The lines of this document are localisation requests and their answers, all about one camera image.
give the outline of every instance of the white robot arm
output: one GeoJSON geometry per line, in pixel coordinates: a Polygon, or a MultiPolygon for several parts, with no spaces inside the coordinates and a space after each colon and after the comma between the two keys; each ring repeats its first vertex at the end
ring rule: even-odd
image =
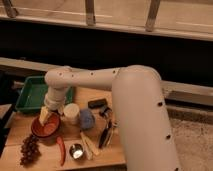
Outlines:
{"type": "Polygon", "coordinates": [[[181,171],[157,71],[129,66],[72,72],[61,67],[47,72],[45,105],[56,110],[70,86],[111,90],[128,171],[181,171]]]}

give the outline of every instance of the red pepper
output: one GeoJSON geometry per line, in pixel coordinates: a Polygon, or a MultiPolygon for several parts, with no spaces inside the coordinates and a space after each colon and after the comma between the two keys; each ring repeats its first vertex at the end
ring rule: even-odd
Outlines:
{"type": "Polygon", "coordinates": [[[66,157],[66,149],[65,149],[65,145],[64,145],[64,140],[62,139],[62,137],[57,137],[56,140],[57,144],[60,147],[60,151],[61,151],[61,161],[60,161],[60,165],[63,166],[64,162],[65,162],[65,157],[66,157]]]}

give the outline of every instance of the bowl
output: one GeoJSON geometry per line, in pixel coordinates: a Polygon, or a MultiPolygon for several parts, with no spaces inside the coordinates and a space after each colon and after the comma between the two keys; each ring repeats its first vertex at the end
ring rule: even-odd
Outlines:
{"type": "Polygon", "coordinates": [[[32,134],[38,138],[48,138],[54,135],[59,129],[61,120],[60,116],[56,113],[52,113],[47,123],[42,126],[39,122],[39,116],[34,119],[31,125],[32,134]]]}
{"type": "Polygon", "coordinates": [[[71,157],[76,160],[76,159],[79,159],[83,156],[84,154],[84,148],[81,144],[73,144],[71,147],[70,147],[70,150],[69,150],[69,153],[71,155],[71,157]]]}

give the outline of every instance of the black wall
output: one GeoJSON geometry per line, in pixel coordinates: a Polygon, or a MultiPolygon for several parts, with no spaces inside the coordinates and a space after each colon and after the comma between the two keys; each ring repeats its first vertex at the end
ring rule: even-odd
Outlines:
{"type": "Polygon", "coordinates": [[[164,80],[213,86],[213,42],[0,21],[0,56],[88,69],[152,66],[164,80]]]}

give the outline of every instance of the green tray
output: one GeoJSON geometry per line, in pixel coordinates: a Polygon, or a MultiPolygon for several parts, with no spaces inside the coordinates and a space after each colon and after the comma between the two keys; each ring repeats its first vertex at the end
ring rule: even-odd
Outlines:
{"type": "MultiPolygon", "coordinates": [[[[16,103],[16,110],[22,113],[37,113],[44,105],[44,97],[48,86],[44,81],[44,76],[27,77],[24,87],[16,103]]],[[[66,104],[72,102],[73,89],[67,92],[66,104]]]]}

